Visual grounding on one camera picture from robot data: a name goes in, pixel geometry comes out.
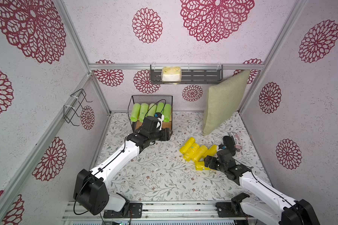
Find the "green bag roll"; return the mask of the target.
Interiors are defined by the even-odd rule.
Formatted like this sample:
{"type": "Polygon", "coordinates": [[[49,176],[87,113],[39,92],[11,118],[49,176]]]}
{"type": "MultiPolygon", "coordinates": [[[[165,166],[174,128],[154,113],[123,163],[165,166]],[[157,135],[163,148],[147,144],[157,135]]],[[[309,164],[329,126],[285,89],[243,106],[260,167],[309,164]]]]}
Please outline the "green bag roll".
{"type": "Polygon", "coordinates": [[[154,103],[150,104],[148,112],[147,112],[147,116],[154,116],[155,113],[156,113],[156,107],[157,107],[156,104],[154,104],[154,103]]]}
{"type": "Polygon", "coordinates": [[[170,122],[171,119],[171,105],[170,104],[165,104],[163,108],[163,113],[164,115],[164,122],[170,122]]]}
{"type": "Polygon", "coordinates": [[[156,113],[163,113],[164,107],[165,107],[165,103],[159,102],[156,107],[156,113]]]}
{"type": "Polygon", "coordinates": [[[140,113],[139,113],[139,121],[143,122],[144,118],[148,112],[149,105],[147,103],[142,103],[140,107],[140,113]]]}
{"type": "Polygon", "coordinates": [[[131,122],[137,122],[140,115],[141,105],[139,103],[135,103],[132,107],[132,112],[130,116],[131,122]]]}

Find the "yellow bag roll front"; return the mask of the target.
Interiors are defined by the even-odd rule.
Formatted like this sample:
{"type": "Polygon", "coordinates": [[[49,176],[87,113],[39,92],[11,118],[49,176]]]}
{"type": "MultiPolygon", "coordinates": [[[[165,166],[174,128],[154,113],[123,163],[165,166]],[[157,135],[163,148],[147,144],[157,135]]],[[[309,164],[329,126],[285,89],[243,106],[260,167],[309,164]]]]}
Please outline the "yellow bag roll front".
{"type": "Polygon", "coordinates": [[[198,162],[195,162],[194,164],[195,164],[196,171],[210,170],[210,168],[205,167],[205,162],[204,161],[198,161],[198,162]]]}

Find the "black wire wooden shelf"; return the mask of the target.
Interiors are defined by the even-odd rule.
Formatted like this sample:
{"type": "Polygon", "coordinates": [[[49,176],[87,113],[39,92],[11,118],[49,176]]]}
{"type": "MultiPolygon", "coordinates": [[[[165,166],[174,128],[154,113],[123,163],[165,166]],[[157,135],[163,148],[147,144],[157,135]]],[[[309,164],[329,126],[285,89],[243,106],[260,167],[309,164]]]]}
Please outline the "black wire wooden shelf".
{"type": "Polygon", "coordinates": [[[139,129],[144,119],[151,116],[161,120],[161,128],[172,131],[173,97],[171,95],[132,95],[127,114],[132,131],[139,129]]]}

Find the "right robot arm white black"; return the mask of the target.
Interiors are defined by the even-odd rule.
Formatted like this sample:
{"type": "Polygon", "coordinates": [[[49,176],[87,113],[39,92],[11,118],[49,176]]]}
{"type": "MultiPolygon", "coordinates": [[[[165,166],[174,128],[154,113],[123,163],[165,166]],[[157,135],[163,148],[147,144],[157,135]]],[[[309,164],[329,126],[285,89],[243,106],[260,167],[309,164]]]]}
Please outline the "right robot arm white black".
{"type": "Polygon", "coordinates": [[[204,159],[205,167],[224,173],[227,178],[251,193],[233,197],[230,204],[217,203],[218,215],[252,216],[267,225],[318,225],[319,219],[309,202],[295,200],[254,175],[251,168],[236,162],[230,151],[218,151],[215,157],[204,159]]]}

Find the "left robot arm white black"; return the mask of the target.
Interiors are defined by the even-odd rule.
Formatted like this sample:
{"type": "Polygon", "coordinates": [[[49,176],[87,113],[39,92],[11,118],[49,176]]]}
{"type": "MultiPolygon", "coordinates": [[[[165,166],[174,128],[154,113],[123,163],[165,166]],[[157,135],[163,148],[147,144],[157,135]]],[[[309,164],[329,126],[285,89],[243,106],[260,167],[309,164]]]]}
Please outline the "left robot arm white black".
{"type": "Polygon", "coordinates": [[[147,116],[143,124],[125,137],[122,146],[100,165],[82,169],[76,177],[73,199],[92,215],[111,211],[119,217],[129,212],[130,200],[118,193],[109,193],[107,188],[116,174],[134,157],[156,141],[168,141],[170,128],[163,128],[165,116],[159,112],[147,116]]]}

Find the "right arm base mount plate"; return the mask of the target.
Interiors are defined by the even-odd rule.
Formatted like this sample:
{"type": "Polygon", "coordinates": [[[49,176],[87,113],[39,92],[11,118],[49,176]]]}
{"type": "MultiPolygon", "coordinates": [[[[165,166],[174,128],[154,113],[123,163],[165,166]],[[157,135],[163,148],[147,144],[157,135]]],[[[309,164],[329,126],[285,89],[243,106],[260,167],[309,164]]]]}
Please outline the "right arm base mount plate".
{"type": "Polygon", "coordinates": [[[217,202],[215,207],[220,218],[246,218],[240,203],[237,202],[217,202]]]}

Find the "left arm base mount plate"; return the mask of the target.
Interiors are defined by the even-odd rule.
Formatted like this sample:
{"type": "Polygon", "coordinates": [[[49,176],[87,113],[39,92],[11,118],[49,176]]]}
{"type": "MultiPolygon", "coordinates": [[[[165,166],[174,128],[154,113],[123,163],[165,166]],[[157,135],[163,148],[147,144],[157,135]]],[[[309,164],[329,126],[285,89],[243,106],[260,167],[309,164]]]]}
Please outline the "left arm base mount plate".
{"type": "Polygon", "coordinates": [[[124,206],[124,208],[119,211],[104,211],[103,218],[105,219],[119,219],[119,218],[141,218],[143,212],[142,203],[129,203],[124,206]]]}

